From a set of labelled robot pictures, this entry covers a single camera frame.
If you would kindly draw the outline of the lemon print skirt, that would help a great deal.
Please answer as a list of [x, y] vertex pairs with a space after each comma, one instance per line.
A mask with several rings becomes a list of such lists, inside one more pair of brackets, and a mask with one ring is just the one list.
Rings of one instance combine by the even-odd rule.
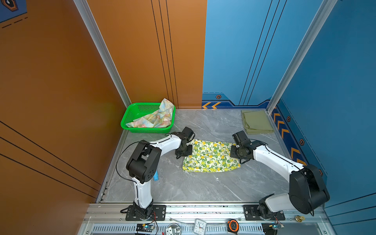
[[186, 172], [227, 172], [241, 167], [240, 160], [230, 157], [232, 143], [194, 139], [189, 143], [192, 154], [183, 160]]

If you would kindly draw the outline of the pastel floral skirt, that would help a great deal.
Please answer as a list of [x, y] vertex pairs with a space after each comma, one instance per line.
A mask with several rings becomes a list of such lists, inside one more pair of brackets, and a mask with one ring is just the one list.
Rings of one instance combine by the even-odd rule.
[[167, 127], [171, 124], [174, 104], [168, 99], [160, 102], [159, 110], [127, 123], [128, 127]]

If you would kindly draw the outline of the olive green skirt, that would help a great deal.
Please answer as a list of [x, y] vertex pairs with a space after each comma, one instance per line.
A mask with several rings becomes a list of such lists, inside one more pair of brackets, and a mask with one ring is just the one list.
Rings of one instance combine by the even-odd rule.
[[242, 110], [241, 117], [245, 132], [249, 135], [273, 133], [274, 129], [263, 110]]

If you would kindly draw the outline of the green plastic basket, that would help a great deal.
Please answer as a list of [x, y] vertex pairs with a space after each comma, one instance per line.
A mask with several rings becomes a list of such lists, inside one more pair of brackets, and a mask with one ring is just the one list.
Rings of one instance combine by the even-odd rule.
[[134, 120], [141, 118], [145, 115], [151, 114], [157, 110], [159, 110], [159, 106], [161, 103], [158, 102], [139, 102], [133, 103], [128, 106], [126, 109], [124, 116], [121, 120], [121, 127], [124, 130], [127, 130], [132, 133], [169, 133], [174, 126], [174, 119], [175, 119], [175, 111], [176, 108], [174, 106], [172, 115], [171, 115], [171, 124], [167, 127], [128, 127], [126, 124], [133, 122]]

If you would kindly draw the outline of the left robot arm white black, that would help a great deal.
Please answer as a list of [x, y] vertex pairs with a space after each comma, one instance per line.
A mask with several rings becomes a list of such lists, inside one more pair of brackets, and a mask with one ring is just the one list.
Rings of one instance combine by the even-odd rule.
[[151, 179], [157, 172], [160, 158], [171, 151], [175, 151], [176, 158], [192, 154], [193, 147], [189, 145], [195, 137], [192, 129], [185, 127], [181, 132], [173, 132], [167, 137], [147, 142], [138, 142], [132, 153], [126, 169], [134, 183], [135, 199], [131, 209], [140, 219], [149, 219], [153, 212], [153, 198], [151, 195]]

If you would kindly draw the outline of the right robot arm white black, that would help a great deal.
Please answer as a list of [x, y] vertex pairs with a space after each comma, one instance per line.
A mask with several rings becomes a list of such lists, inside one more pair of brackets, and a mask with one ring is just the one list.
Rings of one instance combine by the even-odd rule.
[[258, 202], [257, 216], [269, 220], [285, 210], [303, 214], [314, 214], [314, 210], [330, 200], [330, 194], [321, 171], [316, 166], [304, 165], [290, 160], [259, 140], [251, 140], [244, 131], [232, 135], [235, 146], [231, 147], [230, 157], [248, 162], [262, 163], [281, 175], [289, 183], [289, 192], [271, 194]]

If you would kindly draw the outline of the light blue cylinder tool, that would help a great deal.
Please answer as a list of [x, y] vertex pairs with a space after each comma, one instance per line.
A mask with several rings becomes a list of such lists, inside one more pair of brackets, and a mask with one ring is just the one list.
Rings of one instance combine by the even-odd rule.
[[153, 176], [153, 179], [154, 179], [154, 181], [158, 181], [159, 180], [158, 171], [155, 172], [155, 174]]

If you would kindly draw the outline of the circuit board right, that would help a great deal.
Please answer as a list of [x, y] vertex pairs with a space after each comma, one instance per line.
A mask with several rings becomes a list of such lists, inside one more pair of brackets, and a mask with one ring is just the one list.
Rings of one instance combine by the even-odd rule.
[[283, 224], [262, 223], [262, 229], [265, 235], [277, 235], [278, 230], [284, 227]]

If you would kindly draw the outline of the small white clock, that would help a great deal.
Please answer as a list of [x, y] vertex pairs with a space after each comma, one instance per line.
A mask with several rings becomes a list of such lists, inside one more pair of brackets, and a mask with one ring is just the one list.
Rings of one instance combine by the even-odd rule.
[[194, 223], [193, 233], [195, 235], [205, 235], [206, 227], [207, 227], [207, 222], [201, 219], [196, 219]]

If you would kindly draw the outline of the brass round knob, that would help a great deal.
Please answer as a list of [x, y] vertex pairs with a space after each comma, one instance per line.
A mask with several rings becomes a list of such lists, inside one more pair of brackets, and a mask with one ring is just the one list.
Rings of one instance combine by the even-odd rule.
[[295, 216], [295, 220], [297, 221], [297, 222], [303, 222], [304, 220], [305, 220], [305, 217], [304, 216], [301, 216], [301, 215], [297, 215], [297, 216]]

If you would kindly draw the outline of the white power adapter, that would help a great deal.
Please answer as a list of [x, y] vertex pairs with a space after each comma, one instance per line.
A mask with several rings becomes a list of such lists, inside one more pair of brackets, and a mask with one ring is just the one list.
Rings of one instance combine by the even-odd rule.
[[181, 227], [177, 223], [171, 223], [165, 230], [165, 235], [181, 235]]

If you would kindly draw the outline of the green circuit board left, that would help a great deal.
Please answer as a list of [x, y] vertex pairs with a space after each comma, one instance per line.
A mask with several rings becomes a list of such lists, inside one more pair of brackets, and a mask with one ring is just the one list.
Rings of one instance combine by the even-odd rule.
[[153, 224], [137, 224], [136, 235], [151, 235], [155, 231], [156, 227]]

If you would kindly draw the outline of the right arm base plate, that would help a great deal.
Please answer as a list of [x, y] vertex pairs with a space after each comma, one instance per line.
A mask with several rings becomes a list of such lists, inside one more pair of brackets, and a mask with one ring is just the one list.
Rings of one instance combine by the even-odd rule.
[[284, 221], [286, 219], [283, 211], [271, 212], [269, 209], [265, 208], [263, 205], [243, 205], [243, 212], [245, 219], [247, 221], [256, 220], [274, 220]]

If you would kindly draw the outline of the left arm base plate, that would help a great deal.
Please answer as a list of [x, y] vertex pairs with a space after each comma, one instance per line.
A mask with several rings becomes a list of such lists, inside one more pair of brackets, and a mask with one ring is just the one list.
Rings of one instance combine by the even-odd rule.
[[129, 206], [125, 220], [126, 221], [141, 221], [141, 220], [156, 220], [164, 221], [166, 216], [166, 205], [149, 205], [146, 209], [142, 209], [137, 205]]

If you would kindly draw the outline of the aluminium front rail frame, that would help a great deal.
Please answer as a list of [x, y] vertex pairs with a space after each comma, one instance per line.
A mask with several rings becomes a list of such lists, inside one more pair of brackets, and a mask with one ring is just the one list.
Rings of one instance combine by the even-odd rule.
[[[80, 235], [136, 235], [137, 224], [153, 224], [156, 229], [152, 235], [164, 235], [171, 223], [181, 227], [183, 235], [192, 235], [196, 219], [207, 222], [206, 235], [228, 235], [227, 221], [235, 219], [240, 226], [240, 235], [265, 235], [262, 223], [283, 224], [278, 235], [334, 235], [336, 232], [331, 225], [324, 209], [315, 209], [314, 214], [304, 215], [295, 210], [285, 210], [284, 221], [256, 220], [247, 221], [243, 205], [255, 203], [240, 202], [162, 202], [155, 205], [166, 205], [164, 221], [141, 220], [126, 221], [126, 209], [129, 203], [91, 204], [78, 230]], [[305, 217], [303, 222], [297, 222], [295, 216]]]

